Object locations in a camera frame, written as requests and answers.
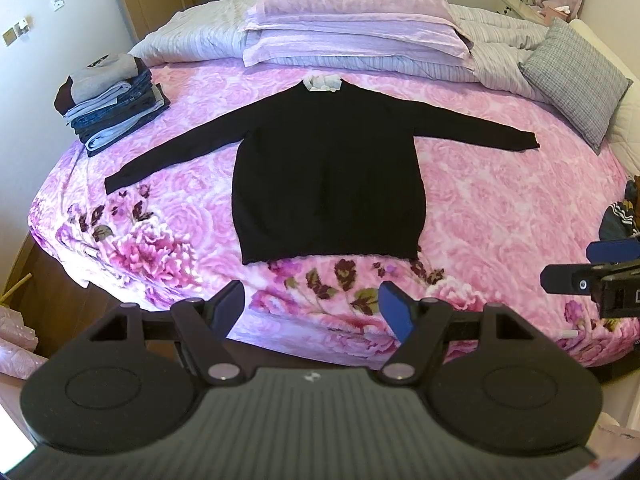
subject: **stack of folded clothes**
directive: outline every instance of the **stack of folded clothes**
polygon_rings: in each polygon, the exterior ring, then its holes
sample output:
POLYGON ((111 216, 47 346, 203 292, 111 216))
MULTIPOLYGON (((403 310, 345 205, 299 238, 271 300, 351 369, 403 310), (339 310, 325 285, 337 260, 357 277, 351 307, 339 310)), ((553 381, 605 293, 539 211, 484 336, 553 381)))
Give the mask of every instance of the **stack of folded clothes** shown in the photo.
POLYGON ((135 132, 169 105, 160 85, 151 82, 151 71, 131 54, 109 54, 75 72, 54 102, 88 156, 135 132))

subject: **wall outlet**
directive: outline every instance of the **wall outlet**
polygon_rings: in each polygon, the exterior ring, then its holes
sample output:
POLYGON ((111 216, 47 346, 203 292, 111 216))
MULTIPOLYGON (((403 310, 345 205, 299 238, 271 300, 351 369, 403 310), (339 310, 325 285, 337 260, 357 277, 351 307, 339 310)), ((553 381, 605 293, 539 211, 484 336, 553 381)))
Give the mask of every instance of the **wall outlet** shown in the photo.
POLYGON ((65 6, 65 0, 52 0, 51 1, 51 8, 53 10, 61 9, 64 6, 65 6))
POLYGON ((10 28, 8 31, 2 34, 2 39, 4 40, 4 44, 6 46, 11 45, 15 40, 18 39, 18 35, 15 33, 14 28, 10 28))

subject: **wooden stick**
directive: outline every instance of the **wooden stick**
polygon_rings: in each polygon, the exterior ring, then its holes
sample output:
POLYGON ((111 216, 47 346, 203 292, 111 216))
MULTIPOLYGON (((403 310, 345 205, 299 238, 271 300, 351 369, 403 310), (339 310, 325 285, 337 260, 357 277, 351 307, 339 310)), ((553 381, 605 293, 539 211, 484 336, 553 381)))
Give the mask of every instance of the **wooden stick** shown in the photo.
POLYGON ((12 288, 10 288, 2 296, 0 296, 0 303, 2 303, 4 300, 10 297, 16 290, 18 290, 21 286, 27 283, 32 277, 33 277, 32 274, 29 273, 23 279, 21 279, 18 283, 12 286, 12 288))

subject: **black sweater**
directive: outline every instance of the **black sweater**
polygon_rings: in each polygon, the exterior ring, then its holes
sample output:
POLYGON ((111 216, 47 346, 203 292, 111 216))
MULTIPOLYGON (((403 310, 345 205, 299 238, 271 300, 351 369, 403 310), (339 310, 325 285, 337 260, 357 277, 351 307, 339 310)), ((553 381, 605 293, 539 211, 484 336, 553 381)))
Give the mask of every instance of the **black sweater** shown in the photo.
POLYGON ((532 133, 342 83, 302 83, 202 124, 105 179, 107 193, 242 140, 232 215, 242 262, 311 254, 416 258, 426 201, 414 136, 521 151, 532 133))

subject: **pink floral blanket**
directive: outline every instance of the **pink floral blanket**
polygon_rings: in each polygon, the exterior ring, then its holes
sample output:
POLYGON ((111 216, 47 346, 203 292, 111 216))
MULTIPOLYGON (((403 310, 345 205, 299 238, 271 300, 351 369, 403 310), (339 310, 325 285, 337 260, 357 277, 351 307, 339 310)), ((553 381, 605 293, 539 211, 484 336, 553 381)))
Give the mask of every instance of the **pink floral blanket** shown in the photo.
MULTIPOLYGON (((428 212, 419 259, 411 262, 344 255, 243 266, 231 218, 236 146, 105 195, 104 177, 126 162, 309 72, 335 73, 268 64, 245 69, 229 59, 156 68, 154 81, 171 109, 91 159, 75 142, 33 202, 36 240, 79 283, 149 309, 209 298, 237 278, 247 301, 230 336, 318 360, 379 367, 388 358, 397 342, 378 311, 383 280, 462 310, 502 301, 585 365, 631 350, 640 338, 637 320, 601 320, 587 298, 548 296, 539 279, 546 264, 586 260, 604 210, 622 196, 625 175, 608 146, 596 156, 551 108, 512 94, 389 73, 340 73, 363 88, 533 131, 542 146, 509 153, 416 138, 428 212)), ((353 171, 369 163, 354 160, 353 171)), ((457 344, 450 353, 472 348, 457 344)))

